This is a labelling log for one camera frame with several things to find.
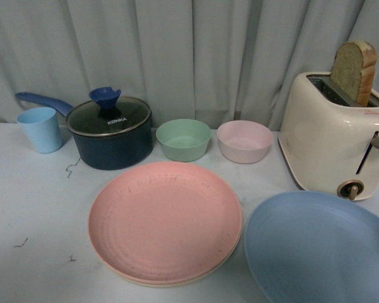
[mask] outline toaster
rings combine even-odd
[[[379,184],[379,93],[372,90],[362,107],[330,73],[299,74],[278,141],[301,188],[349,200],[369,198]]]

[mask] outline lid knob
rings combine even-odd
[[[101,109],[112,109],[121,94],[121,90],[114,91],[111,87],[100,87],[92,90],[88,96],[99,105]]]

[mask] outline glass lid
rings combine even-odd
[[[150,117],[150,107],[142,100],[121,97],[111,108],[100,107],[94,101],[75,107],[66,117],[69,129],[91,137],[125,133],[142,125]]]

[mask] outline light blue cup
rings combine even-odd
[[[17,117],[17,123],[39,153],[52,153],[62,146],[56,111],[50,107],[29,109]]]

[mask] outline navy blue saucepan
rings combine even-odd
[[[153,148],[151,110],[142,100],[119,97],[111,87],[90,92],[91,101],[73,108],[55,98],[20,92],[16,98],[52,107],[66,117],[81,159],[101,170],[132,166],[146,158]]]

